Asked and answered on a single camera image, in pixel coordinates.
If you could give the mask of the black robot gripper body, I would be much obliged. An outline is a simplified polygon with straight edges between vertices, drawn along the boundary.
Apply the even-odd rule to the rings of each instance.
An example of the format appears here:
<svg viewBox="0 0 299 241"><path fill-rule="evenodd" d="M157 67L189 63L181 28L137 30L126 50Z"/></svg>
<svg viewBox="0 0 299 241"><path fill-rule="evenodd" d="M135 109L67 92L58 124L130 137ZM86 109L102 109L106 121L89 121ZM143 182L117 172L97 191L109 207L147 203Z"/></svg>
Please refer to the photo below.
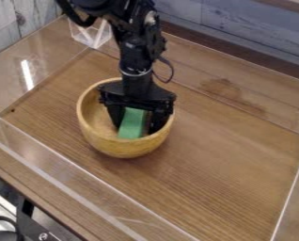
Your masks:
<svg viewBox="0 0 299 241"><path fill-rule="evenodd" d="M153 72L122 72L118 80L105 82L97 89L101 93L99 102L111 114L122 114L126 107L174 113L177 95L155 83Z"/></svg>

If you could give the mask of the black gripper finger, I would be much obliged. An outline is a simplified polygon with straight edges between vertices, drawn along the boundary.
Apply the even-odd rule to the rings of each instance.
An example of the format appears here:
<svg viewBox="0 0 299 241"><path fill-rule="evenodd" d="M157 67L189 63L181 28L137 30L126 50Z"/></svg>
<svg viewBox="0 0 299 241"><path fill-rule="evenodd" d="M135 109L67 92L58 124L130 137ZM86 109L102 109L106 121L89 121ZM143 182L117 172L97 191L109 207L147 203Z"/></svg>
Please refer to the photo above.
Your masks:
<svg viewBox="0 0 299 241"><path fill-rule="evenodd" d="M171 114L165 112L157 112L154 111L150 115L150 125L149 125L149 134L155 134L167 121L170 120Z"/></svg>
<svg viewBox="0 0 299 241"><path fill-rule="evenodd" d="M126 112L125 107L122 105L111 104L107 106L107 111L109 111L114 125L119 127L125 117L125 112Z"/></svg>

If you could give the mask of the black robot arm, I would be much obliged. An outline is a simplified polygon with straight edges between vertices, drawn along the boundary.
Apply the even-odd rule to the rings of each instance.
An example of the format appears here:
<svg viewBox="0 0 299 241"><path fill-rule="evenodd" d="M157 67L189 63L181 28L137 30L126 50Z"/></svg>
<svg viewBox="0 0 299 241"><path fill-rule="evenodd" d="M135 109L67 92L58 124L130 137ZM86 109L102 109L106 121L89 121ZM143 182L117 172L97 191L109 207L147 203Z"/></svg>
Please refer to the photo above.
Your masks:
<svg viewBox="0 0 299 241"><path fill-rule="evenodd" d="M153 0L55 0L65 14L82 27L98 19L111 25L119 47L122 78L101 85L99 101L114 125L122 125L126 110L151 113L149 132L157 133L174 114L177 94L154 78L154 63L165 61L167 39L161 32L161 16Z"/></svg>

